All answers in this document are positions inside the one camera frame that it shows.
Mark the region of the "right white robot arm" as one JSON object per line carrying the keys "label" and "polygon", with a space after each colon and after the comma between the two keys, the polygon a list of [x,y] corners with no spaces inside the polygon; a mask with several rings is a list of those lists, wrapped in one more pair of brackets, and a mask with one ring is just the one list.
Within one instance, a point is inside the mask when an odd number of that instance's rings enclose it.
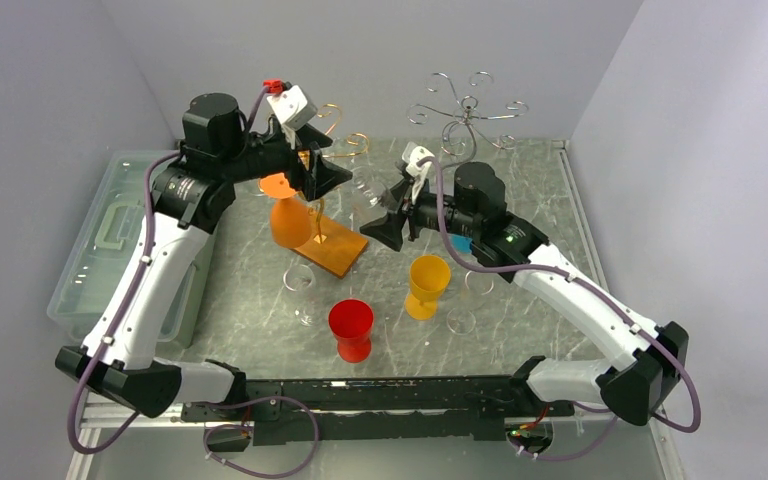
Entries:
{"label": "right white robot arm", "polygon": [[685,368],[688,332],[640,315],[588,278],[529,221],[511,213],[505,183],[483,162],[459,165],[453,192],[422,178],[436,162],[405,166],[391,187],[384,216],[362,234],[399,251],[424,230],[440,234],[452,259],[482,274],[496,274],[560,312],[602,353],[598,361],[529,360],[511,388],[517,411],[534,415],[549,402],[594,404],[633,425],[656,419],[693,433],[701,425],[698,391]]}

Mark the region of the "orange plastic wine glass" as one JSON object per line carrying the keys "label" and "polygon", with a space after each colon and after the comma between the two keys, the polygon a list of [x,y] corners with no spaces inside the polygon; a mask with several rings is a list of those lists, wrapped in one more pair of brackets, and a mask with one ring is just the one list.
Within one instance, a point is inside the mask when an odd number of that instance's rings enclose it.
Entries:
{"label": "orange plastic wine glass", "polygon": [[269,218],[274,242],[288,249],[303,246],[312,236],[312,226],[307,206],[297,198],[298,191],[281,173],[260,179],[258,186],[275,201]]}

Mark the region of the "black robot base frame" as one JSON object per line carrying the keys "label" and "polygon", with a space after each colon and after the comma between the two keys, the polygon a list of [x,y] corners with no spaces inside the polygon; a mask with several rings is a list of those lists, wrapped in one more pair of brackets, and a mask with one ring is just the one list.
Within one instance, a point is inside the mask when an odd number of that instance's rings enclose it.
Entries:
{"label": "black robot base frame", "polygon": [[[503,441],[511,430],[531,421],[574,414],[568,401],[546,403],[527,387],[519,373],[391,378],[250,379],[246,399],[222,413],[188,402],[186,423],[239,423],[253,429],[256,446],[305,441],[315,432],[323,440],[379,440],[466,437]],[[324,412],[310,407],[325,407]],[[410,413],[349,408],[407,409]]]}

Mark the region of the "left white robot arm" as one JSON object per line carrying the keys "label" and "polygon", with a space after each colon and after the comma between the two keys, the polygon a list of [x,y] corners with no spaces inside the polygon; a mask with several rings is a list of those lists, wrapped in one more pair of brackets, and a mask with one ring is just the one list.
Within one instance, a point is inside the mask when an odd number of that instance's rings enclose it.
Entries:
{"label": "left white robot arm", "polygon": [[229,94],[191,101],[178,151],[145,175],[141,232],[107,308],[80,345],[56,356],[79,392],[150,418],[176,403],[206,404],[224,420],[245,411],[243,371],[217,361],[161,361],[155,351],[178,288],[234,202],[237,184],[281,174],[293,191],[317,200],[351,178],[324,159],[331,139],[312,125],[318,108],[299,86],[283,85],[265,98],[271,115],[264,132]]}

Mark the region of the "yellow plastic wine glass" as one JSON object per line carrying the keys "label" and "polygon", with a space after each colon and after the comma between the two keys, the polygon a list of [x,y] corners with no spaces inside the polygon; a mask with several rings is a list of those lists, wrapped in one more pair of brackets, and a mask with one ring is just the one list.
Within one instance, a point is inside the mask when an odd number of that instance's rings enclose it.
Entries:
{"label": "yellow plastic wine glass", "polygon": [[409,269],[409,294],[404,302],[408,315],[419,321],[431,319],[450,280],[451,269],[442,257],[416,258]]}

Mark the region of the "gold wire rack wooden base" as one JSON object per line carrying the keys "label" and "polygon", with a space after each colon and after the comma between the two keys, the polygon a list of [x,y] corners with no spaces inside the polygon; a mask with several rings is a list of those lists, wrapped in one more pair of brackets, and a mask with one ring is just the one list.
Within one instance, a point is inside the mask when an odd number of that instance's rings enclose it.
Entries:
{"label": "gold wire rack wooden base", "polygon": [[[318,118],[332,116],[334,117],[332,124],[325,132],[329,136],[342,121],[342,109],[333,103],[325,103],[319,107]],[[369,150],[370,141],[364,133],[353,132],[344,140],[345,144],[352,148],[351,150],[342,153],[333,153],[331,151],[333,149],[326,150],[323,158],[327,160],[351,158],[354,160],[354,157],[364,155]],[[293,251],[338,279],[342,279],[364,252],[368,240],[365,240],[359,233],[353,232],[350,227],[333,220],[325,213],[325,210],[324,197],[315,204],[308,204],[308,218],[312,234],[304,245],[293,249]]]}

